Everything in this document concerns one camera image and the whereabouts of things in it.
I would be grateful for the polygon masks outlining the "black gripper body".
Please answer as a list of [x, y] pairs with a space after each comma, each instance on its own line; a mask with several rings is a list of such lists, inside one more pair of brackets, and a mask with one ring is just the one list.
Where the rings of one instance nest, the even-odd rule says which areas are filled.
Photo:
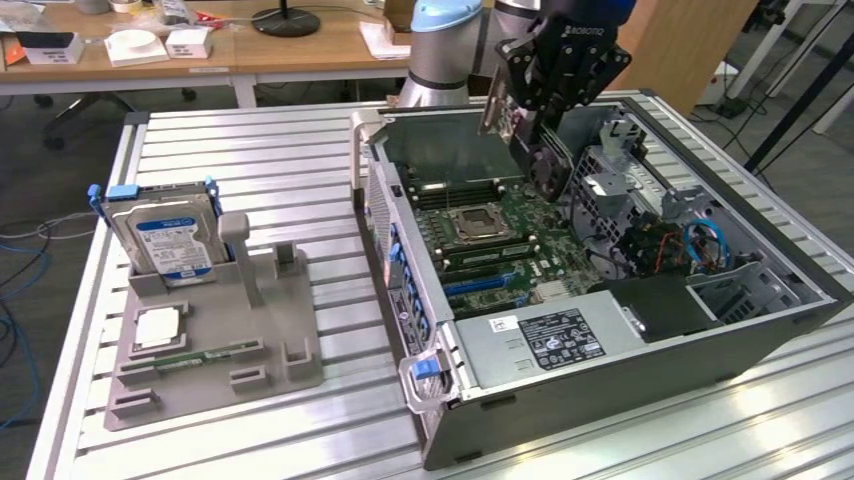
[[544, 1], [535, 29], [536, 82], [545, 96], [548, 71], [564, 47], [616, 44], [627, 23], [632, 1]]

